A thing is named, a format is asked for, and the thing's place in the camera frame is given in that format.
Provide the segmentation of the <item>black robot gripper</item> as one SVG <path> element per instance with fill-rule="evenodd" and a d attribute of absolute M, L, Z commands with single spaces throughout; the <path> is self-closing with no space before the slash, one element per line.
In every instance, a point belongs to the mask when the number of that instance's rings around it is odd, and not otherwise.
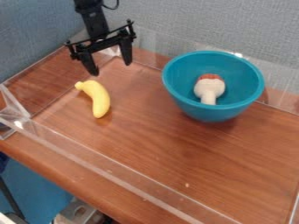
<path fill-rule="evenodd" d="M 91 75 L 97 76 L 99 67 L 92 53 L 111 46 L 119 46 L 125 65 L 132 63 L 132 43 L 136 38 L 133 21 L 128 19 L 125 25 L 111 31 L 103 9 L 115 10 L 119 3 L 115 7 L 105 6 L 104 0 L 73 0 L 73 3 L 75 11 L 81 15 L 88 36 L 79 41 L 69 40 L 65 46 L 69 48 L 69 56 L 80 60 Z"/>

